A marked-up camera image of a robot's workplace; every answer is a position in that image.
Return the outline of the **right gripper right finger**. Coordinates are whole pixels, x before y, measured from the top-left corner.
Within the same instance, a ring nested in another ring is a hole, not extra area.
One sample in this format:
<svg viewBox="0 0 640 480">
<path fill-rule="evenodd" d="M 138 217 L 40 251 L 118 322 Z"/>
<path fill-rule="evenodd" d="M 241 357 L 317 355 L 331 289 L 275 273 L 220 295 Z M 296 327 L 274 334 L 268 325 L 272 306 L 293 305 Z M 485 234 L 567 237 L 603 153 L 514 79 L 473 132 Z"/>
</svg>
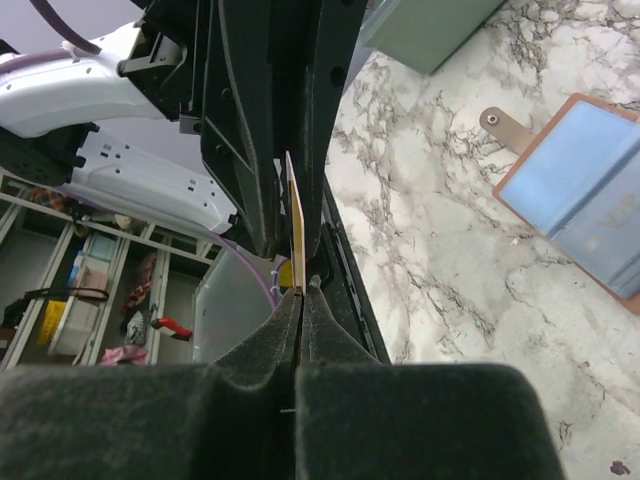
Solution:
<svg viewBox="0 0 640 480">
<path fill-rule="evenodd" d="M 300 479 L 560 479 L 538 396 L 500 364 L 383 365 L 322 351 L 336 322 L 313 278 L 296 372 Z"/>
</svg>

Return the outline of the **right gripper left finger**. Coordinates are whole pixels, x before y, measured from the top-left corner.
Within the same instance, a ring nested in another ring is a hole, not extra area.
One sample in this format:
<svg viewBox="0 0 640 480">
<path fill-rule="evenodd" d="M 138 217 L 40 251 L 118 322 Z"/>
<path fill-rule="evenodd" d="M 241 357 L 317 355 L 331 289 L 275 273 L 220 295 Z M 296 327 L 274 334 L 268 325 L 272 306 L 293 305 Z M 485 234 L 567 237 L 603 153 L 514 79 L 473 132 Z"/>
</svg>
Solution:
<svg viewBox="0 0 640 480">
<path fill-rule="evenodd" d="M 291 479 L 302 296 L 211 364 L 1 376 L 5 479 Z"/>
</svg>

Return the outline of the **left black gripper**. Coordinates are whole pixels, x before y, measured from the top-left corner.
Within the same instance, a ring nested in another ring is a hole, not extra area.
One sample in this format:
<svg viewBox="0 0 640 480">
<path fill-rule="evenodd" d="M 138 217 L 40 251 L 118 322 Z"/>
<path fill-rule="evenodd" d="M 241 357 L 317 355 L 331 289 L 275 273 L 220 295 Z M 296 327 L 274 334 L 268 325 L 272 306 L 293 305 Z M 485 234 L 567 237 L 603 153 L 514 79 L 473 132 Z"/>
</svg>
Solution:
<svg viewBox="0 0 640 480">
<path fill-rule="evenodd" d="M 205 166 L 237 208 L 255 253 L 273 256 L 279 213 L 268 63 L 271 3 L 134 4 L 142 11 L 134 23 L 139 32 L 132 53 L 118 64 L 119 75 L 171 122 L 200 125 L 203 114 Z"/>
</svg>

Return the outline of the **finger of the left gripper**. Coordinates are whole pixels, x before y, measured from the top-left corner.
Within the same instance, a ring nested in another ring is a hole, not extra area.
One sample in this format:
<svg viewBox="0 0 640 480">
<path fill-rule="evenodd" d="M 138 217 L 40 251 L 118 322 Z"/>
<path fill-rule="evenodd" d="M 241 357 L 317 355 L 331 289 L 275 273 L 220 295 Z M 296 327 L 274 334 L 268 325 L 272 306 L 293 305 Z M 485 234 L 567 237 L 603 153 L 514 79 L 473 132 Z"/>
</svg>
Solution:
<svg viewBox="0 0 640 480">
<path fill-rule="evenodd" d="M 315 1 L 302 87 L 299 188 L 306 255 L 319 245 L 327 151 L 367 3 Z"/>
</svg>

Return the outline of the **gold credit card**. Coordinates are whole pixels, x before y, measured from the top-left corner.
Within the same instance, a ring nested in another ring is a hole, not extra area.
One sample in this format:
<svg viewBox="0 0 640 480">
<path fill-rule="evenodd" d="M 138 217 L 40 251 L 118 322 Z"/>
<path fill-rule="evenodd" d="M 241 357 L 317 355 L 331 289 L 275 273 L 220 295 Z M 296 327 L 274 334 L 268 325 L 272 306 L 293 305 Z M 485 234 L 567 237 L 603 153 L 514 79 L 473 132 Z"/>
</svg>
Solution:
<svg viewBox="0 0 640 480">
<path fill-rule="evenodd" d="M 296 290 L 302 296 L 306 294 L 306 251 L 305 251 L 305 221 L 300 200 L 300 194 L 289 151 L 285 153 L 285 167 L 289 191 L 291 217 L 291 262 L 292 280 Z"/>
</svg>

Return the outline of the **tan leather card holder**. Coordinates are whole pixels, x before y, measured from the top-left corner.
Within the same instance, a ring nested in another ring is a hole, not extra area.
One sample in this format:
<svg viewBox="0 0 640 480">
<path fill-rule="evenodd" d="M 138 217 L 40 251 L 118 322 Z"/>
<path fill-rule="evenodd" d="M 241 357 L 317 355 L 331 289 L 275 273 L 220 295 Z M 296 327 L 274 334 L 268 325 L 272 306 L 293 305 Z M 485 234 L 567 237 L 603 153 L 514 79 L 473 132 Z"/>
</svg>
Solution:
<svg viewBox="0 0 640 480">
<path fill-rule="evenodd" d="M 518 156 L 494 187 L 494 197 L 560 250 L 553 237 L 594 198 L 639 197 L 636 112 L 575 93 L 538 133 L 497 107 L 485 109 L 479 123 Z M 574 263 L 638 314 L 639 259 L 630 281 L 614 290 Z"/>
</svg>

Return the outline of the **grey VIP card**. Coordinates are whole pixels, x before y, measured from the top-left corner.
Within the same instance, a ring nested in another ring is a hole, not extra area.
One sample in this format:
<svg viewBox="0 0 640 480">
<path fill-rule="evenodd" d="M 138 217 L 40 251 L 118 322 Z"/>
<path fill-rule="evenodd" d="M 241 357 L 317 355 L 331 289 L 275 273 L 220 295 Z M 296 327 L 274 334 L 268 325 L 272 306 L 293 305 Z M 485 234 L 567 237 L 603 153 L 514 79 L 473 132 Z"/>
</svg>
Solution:
<svg viewBox="0 0 640 480">
<path fill-rule="evenodd" d="M 597 197 L 554 237 L 561 250 L 614 290 L 630 281 L 639 259 L 639 197 Z"/>
</svg>

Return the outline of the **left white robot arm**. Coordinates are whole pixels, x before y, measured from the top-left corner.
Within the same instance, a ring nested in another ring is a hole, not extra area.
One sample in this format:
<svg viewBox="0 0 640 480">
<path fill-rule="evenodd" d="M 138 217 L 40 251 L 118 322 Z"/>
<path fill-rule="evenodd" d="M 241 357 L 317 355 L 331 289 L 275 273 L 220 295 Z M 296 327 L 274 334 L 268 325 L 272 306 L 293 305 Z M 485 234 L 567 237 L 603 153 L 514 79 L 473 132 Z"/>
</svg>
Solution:
<svg viewBox="0 0 640 480">
<path fill-rule="evenodd" d="M 272 258 L 321 239 L 325 162 L 362 1 L 143 1 L 88 40 L 1 48 L 1 166 L 101 208 Z"/>
</svg>

